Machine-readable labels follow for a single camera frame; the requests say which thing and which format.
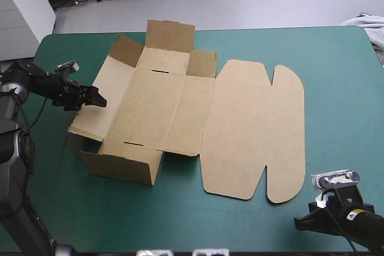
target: cabinet drawer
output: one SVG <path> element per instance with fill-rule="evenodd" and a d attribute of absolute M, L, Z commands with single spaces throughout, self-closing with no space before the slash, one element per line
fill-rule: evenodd
<path fill-rule="evenodd" d="M 34 57 L 38 45 L 29 27 L 0 30 L 0 61 Z"/>
<path fill-rule="evenodd" d="M 0 11 L 16 10 L 17 6 L 13 0 L 0 0 Z"/>
<path fill-rule="evenodd" d="M 25 27 L 27 25 L 19 10 L 0 11 L 0 30 Z"/>

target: green table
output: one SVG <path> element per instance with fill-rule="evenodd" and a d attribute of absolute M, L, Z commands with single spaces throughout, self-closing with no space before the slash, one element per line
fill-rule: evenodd
<path fill-rule="evenodd" d="M 145 33 L 127 35 L 144 43 Z M 76 60 L 80 71 L 73 78 L 90 85 L 115 38 L 50 35 L 35 63 L 53 71 Z M 96 151 L 98 143 L 66 132 L 75 112 L 48 105 L 33 130 L 37 166 L 29 193 L 57 241 L 80 251 L 349 251 L 340 237 L 296 230 L 293 217 L 306 215 L 318 194 L 311 174 L 344 168 L 358 171 L 364 200 L 384 214 L 384 71 L 365 32 L 357 27 L 199 31 L 195 48 L 218 52 L 218 72 L 234 58 L 263 62 L 270 77 L 284 64 L 301 78 L 307 156 L 301 192 L 272 204 L 264 175 L 250 201 L 207 194 L 199 158 L 171 154 L 164 156 L 153 187 L 90 176 L 79 152 Z M 42 102 L 29 97 L 31 119 Z M 0 251 L 16 251 L 0 228 Z"/>

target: cardboard flap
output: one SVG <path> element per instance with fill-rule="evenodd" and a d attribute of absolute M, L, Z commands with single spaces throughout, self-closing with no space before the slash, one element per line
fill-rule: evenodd
<path fill-rule="evenodd" d="M 268 198 L 294 197 L 304 181 L 304 88 L 290 69 L 229 61 L 216 79 L 200 160 L 207 192 L 249 199 L 267 166 Z"/>
<path fill-rule="evenodd" d="M 148 147 L 104 141 L 98 154 L 82 152 L 82 155 L 93 175 L 153 185 L 163 153 Z"/>
<path fill-rule="evenodd" d="M 190 54 L 144 47 L 137 69 L 186 75 Z"/>
<path fill-rule="evenodd" d="M 193 43 L 194 25 L 173 21 L 148 21 L 146 47 L 190 52 L 193 49 Z"/>
<path fill-rule="evenodd" d="M 264 88 L 271 85 L 264 64 L 236 59 L 228 60 L 217 76 L 217 80 L 248 83 L 251 85 L 259 85 Z"/>
<path fill-rule="evenodd" d="M 103 141 L 133 73 L 133 67 L 107 56 L 93 83 L 107 100 L 107 107 L 83 106 L 68 131 Z"/>
<path fill-rule="evenodd" d="M 216 52 L 206 50 L 191 50 L 187 75 L 215 78 L 216 67 Z"/>
<path fill-rule="evenodd" d="M 185 78 L 165 151 L 188 156 L 199 154 L 214 83 L 215 79 L 210 77 Z"/>
<path fill-rule="evenodd" d="M 106 140 L 164 148 L 185 76 L 136 70 Z"/>
<path fill-rule="evenodd" d="M 140 43 L 120 34 L 110 50 L 109 56 L 131 67 L 136 67 L 143 48 L 144 46 Z"/>

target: floor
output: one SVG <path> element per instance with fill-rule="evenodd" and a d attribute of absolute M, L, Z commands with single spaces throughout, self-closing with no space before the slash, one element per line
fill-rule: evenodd
<path fill-rule="evenodd" d="M 147 19 L 197 30 L 332 26 L 360 12 L 384 16 L 384 0 L 103 0 L 57 11 L 55 33 L 145 31 Z"/>

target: white towel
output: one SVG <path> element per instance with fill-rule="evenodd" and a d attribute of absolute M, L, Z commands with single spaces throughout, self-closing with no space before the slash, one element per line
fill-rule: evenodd
<path fill-rule="evenodd" d="M 360 26 L 366 31 L 380 62 L 384 66 L 384 17 L 363 16 L 347 20 L 340 25 Z"/>

